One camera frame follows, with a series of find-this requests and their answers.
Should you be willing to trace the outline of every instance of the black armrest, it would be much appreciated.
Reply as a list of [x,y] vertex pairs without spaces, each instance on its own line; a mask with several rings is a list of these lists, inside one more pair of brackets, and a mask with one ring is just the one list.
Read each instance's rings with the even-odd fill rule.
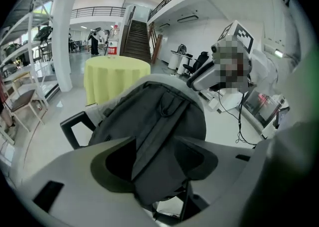
[[80,148],[79,142],[76,140],[76,137],[72,130],[72,127],[78,124],[79,122],[82,122],[91,131],[94,131],[96,128],[84,111],[77,113],[76,115],[60,123],[63,133],[66,136],[69,143],[71,144],[71,146],[73,147],[73,149]]

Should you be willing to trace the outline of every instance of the wooden handrail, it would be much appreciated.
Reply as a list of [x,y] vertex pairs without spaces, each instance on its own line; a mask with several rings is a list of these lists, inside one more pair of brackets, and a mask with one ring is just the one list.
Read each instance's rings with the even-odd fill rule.
[[161,34],[156,36],[154,23],[152,22],[150,24],[150,30],[149,30],[149,34],[148,34],[149,42],[150,42],[150,40],[152,40],[152,47],[153,47],[152,63],[155,63],[155,61],[158,57],[162,37],[163,37],[163,35],[161,35]]
[[131,25],[132,25],[132,20],[133,20],[133,15],[134,15],[134,12],[135,12],[135,8],[136,6],[134,6],[132,12],[130,13],[130,16],[129,16],[129,29],[128,29],[128,34],[126,36],[126,39],[125,39],[125,42],[124,42],[124,47],[126,47],[126,42],[128,41],[128,38],[129,38],[129,34],[130,34],[130,30],[131,30]]

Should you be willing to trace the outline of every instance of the staircase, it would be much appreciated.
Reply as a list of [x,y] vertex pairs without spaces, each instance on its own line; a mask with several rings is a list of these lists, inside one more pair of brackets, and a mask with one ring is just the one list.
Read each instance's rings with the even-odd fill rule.
[[148,31],[145,22],[132,20],[123,55],[148,63],[151,62]]

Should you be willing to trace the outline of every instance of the desk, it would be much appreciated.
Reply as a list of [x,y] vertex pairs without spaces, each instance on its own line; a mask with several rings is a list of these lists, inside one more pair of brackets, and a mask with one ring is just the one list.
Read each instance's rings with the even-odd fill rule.
[[85,62],[87,104],[101,104],[116,97],[138,79],[149,75],[147,62],[125,56],[97,56]]
[[168,64],[168,68],[175,70],[178,67],[177,73],[179,75],[185,72],[185,68],[183,64],[189,64],[189,60],[192,58],[188,57],[187,55],[183,55],[171,50],[171,58]]
[[69,50],[71,50],[70,53],[81,52],[80,40],[69,41]]

